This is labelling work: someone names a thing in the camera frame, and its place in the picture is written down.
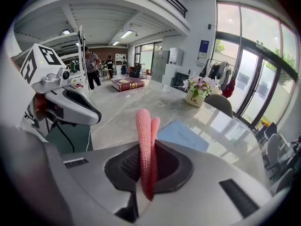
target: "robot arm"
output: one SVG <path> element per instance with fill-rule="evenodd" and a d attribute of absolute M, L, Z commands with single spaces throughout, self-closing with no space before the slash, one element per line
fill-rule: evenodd
<path fill-rule="evenodd" d="M 28 109 L 39 123 L 45 125 L 48 121 L 42 121 L 48 119 L 94 125 L 100 121 L 101 113 L 91 99 L 70 86 L 70 70 L 53 49 L 34 44 L 20 73 L 36 92 Z"/>

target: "blue folder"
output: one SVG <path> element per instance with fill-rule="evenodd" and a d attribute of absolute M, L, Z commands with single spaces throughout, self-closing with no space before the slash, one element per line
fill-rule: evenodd
<path fill-rule="evenodd" d="M 190 130 L 179 120 L 175 120 L 157 133 L 158 140 L 176 143 L 195 150 L 206 152 L 209 143 Z"/>

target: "cable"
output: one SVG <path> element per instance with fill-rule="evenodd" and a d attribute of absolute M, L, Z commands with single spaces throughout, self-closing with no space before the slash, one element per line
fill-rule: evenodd
<path fill-rule="evenodd" d="M 90 143 L 90 135 L 91 135 L 91 131 L 89 131 L 89 136 L 88 136 L 88 145 L 86 147 L 86 152 L 88 151 L 88 146 L 89 146 L 89 143 Z"/>
<path fill-rule="evenodd" d="M 60 132 L 66 137 L 66 139 L 69 141 L 70 145 L 72 146 L 72 151 L 74 153 L 74 145 L 72 144 L 71 140 L 69 139 L 69 137 L 67 137 L 67 135 L 65 134 L 65 132 L 63 132 L 63 130 L 61 129 L 61 127 L 58 125 L 58 123 L 56 124 L 57 128 L 60 130 Z"/>

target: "flower vase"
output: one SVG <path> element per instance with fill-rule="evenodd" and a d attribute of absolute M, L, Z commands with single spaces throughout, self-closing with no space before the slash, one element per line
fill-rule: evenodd
<path fill-rule="evenodd" d="M 204 97 L 203 96 L 200 96 L 200 95 L 197 95 L 196 97 L 192 98 L 193 96 L 193 92 L 191 90 L 189 90 L 186 94 L 186 97 L 185 97 L 185 101 L 188 103 L 188 104 L 191 104 L 195 107 L 201 107 L 203 102 L 204 102 Z"/>

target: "tree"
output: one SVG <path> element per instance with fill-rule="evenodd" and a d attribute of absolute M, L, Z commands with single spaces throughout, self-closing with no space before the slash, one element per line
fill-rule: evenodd
<path fill-rule="evenodd" d="M 216 40 L 214 51 L 218 52 L 218 53 L 221 53 L 223 50 L 225 50 L 225 47 L 222 44 L 222 41 L 221 40 Z"/>
<path fill-rule="evenodd" d="M 280 56 L 280 50 L 277 48 L 275 50 L 275 54 Z M 289 54 L 286 55 L 285 53 L 282 55 L 282 59 L 284 61 L 286 61 L 293 69 L 296 68 L 296 60 L 294 59 L 294 57 L 290 56 Z M 272 71 L 276 71 L 276 67 L 271 65 L 270 63 L 264 61 L 264 65 L 267 66 L 270 70 Z M 285 85 L 288 81 L 290 81 L 291 78 L 289 77 L 289 75 L 287 73 L 285 73 L 283 70 L 281 70 L 280 73 L 280 78 L 279 78 L 279 83 L 281 85 Z"/>
<path fill-rule="evenodd" d="M 275 50 L 275 54 L 278 55 L 278 56 L 280 57 L 280 49 L 277 48 L 277 49 Z M 286 61 L 293 69 L 296 68 L 296 60 L 294 59 L 293 56 L 290 56 L 289 54 L 286 55 L 285 53 L 283 53 L 282 59 L 283 59 L 284 61 Z M 266 63 L 265 65 L 266 65 L 269 69 L 271 69 L 272 71 L 275 71 L 275 67 L 272 66 L 271 64 Z"/>

